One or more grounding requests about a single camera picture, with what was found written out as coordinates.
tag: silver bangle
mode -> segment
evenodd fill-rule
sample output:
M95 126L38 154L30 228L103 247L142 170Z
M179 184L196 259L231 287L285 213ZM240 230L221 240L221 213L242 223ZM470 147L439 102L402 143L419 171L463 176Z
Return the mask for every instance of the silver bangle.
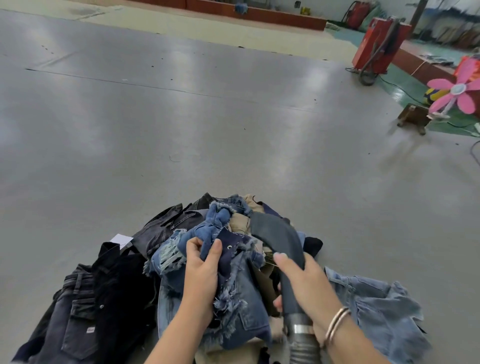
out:
M342 323L343 319L349 315L351 311L348 307L342 307L336 315L333 317L332 322L328 326L327 333L325 335L324 346L327 345L330 341L332 341L333 336L335 335L338 327Z

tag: belt loop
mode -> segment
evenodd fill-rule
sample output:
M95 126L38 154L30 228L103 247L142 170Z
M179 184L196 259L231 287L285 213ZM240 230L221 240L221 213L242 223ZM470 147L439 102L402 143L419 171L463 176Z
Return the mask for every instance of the belt loop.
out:
M78 273L77 282L75 283L75 289L73 290L73 294L80 293L80 286L82 285L82 276L83 276L83 273Z

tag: white tag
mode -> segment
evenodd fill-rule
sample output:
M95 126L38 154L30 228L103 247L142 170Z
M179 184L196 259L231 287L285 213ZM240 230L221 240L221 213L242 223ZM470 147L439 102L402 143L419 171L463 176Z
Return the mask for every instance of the white tag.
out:
M127 245L133 238L122 234L115 235L110 241L112 243L120 244L120 249Z

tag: back pocket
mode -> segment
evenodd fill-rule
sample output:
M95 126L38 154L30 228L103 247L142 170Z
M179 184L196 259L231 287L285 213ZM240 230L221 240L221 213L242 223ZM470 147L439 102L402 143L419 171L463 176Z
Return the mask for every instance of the back pocket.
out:
M96 352L94 298L72 301L72 310L61 349L78 360L83 360Z
M356 300L358 325L375 349L387 356L393 340L392 330L382 312Z

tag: hand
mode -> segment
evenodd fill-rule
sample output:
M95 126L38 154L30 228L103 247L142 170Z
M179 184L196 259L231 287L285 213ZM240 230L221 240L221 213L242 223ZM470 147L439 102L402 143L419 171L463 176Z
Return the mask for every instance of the hand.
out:
M297 302L312 319L317 340L323 341L328 326L342 308L342 303L315 259L310 254L304 255L304 270L284 253L275 253L273 259L290 280ZM282 311L282 296L275 299L274 306L278 311Z
M213 300L218 282L218 260L222 255L222 242L215 239L205 261L200 259L203 242L198 238L187 241L185 283L180 307L195 312L205 328L213 318Z

